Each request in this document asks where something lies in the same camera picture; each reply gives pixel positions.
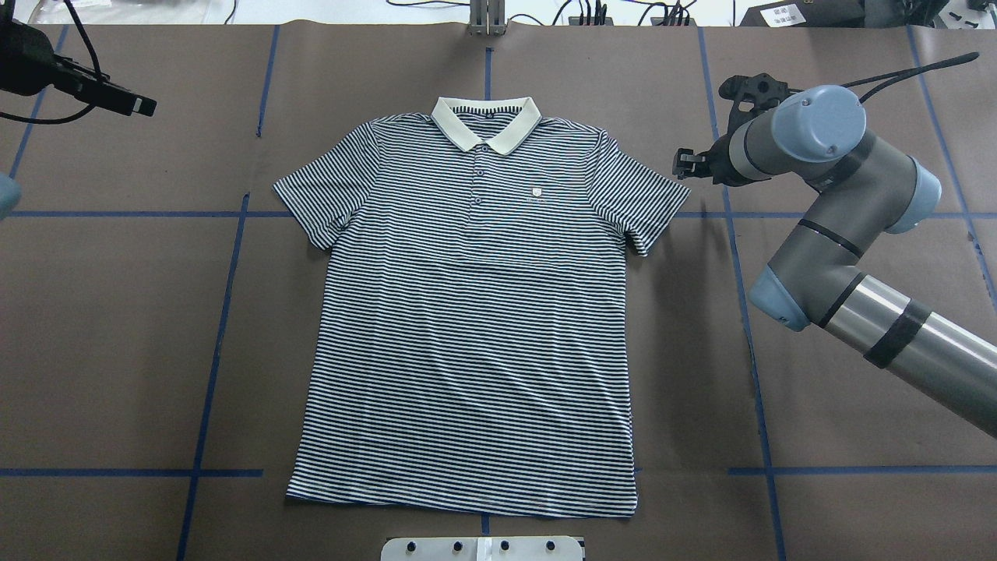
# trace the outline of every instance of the blue joint cap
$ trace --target blue joint cap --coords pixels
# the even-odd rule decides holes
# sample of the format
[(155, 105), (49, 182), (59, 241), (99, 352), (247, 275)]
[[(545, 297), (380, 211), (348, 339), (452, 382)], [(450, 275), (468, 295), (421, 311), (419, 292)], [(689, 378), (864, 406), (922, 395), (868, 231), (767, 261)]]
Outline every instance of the blue joint cap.
[(903, 234), (908, 230), (913, 230), (917, 223), (921, 222), (928, 215), (934, 212), (941, 200), (941, 182), (938, 178), (925, 170), (917, 160), (909, 157), (917, 170), (917, 180), (914, 182), (914, 196), (910, 198), (907, 210), (903, 212), (896, 224), (886, 229), (887, 234)]
[(802, 331), (810, 325), (807, 315), (790, 296), (783, 282), (776, 277), (772, 268), (766, 266), (758, 280), (751, 287), (748, 299), (772, 319), (793, 331)]
[(0, 220), (3, 220), (21, 200), (21, 186), (9, 177), (0, 174)]
[(865, 134), (865, 108), (841, 86), (817, 86), (793, 94), (776, 108), (772, 137), (792, 158), (833, 162), (851, 152)]

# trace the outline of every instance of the gray robotic arm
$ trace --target gray robotic arm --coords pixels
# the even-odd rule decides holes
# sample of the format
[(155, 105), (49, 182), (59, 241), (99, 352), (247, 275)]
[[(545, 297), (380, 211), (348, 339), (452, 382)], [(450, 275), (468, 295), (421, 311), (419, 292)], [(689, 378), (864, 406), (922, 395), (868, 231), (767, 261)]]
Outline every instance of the gray robotic arm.
[(794, 173), (818, 193), (751, 302), (792, 330), (815, 323), (997, 437), (997, 347), (856, 267), (879, 234), (931, 214), (938, 180), (870, 131), (858, 97), (841, 86), (798, 92), (736, 128), (734, 120), (709, 152), (680, 150), (676, 175), (737, 186)]

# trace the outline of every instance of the short sleeve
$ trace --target short sleeve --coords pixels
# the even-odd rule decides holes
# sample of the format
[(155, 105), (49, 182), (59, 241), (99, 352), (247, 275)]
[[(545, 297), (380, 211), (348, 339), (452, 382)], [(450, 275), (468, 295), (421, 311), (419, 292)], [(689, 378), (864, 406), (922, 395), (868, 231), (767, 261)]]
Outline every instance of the short sleeve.
[(605, 131), (586, 165), (595, 212), (646, 257), (689, 190), (624, 154)]
[(377, 144), (366, 123), (318, 160), (278, 180), (273, 190), (308, 240), (328, 250), (367, 203), (377, 173)]

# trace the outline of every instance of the striped polo shirt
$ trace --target striped polo shirt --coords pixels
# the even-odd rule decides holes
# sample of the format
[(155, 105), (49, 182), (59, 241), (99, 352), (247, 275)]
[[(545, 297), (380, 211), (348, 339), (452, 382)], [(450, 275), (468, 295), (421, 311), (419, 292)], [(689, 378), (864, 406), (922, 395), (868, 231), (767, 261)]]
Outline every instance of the striped polo shirt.
[(633, 514), (626, 248), (685, 187), (531, 98), (441, 98), (274, 190), (331, 253), (288, 496)]

